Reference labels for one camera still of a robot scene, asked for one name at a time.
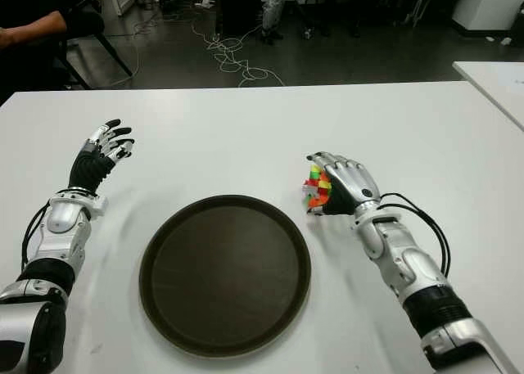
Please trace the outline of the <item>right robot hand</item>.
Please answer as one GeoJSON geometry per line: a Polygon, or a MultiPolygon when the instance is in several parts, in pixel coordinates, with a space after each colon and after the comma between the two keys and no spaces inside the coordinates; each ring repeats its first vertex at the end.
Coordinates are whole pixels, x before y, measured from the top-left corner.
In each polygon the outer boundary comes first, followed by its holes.
{"type": "Polygon", "coordinates": [[[359,217],[380,205],[381,194],[377,184],[358,161],[326,151],[308,155],[306,159],[314,162],[329,177],[332,184],[327,202],[308,208],[308,214],[318,216],[345,214],[359,217]]]}

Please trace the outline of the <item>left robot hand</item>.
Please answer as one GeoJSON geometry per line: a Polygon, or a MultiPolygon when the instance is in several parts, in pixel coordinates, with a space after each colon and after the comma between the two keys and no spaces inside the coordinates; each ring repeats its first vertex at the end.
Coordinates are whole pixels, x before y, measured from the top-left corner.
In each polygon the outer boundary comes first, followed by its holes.
{"type": "Polygon", "coordinates": [[[69,176],[69,189],[81,189],[92,195],[111,170],[123,159],[132,155],[134,140],[130,127],[122,127],[120,119],[99,126],[84,142],[69,176]]]}

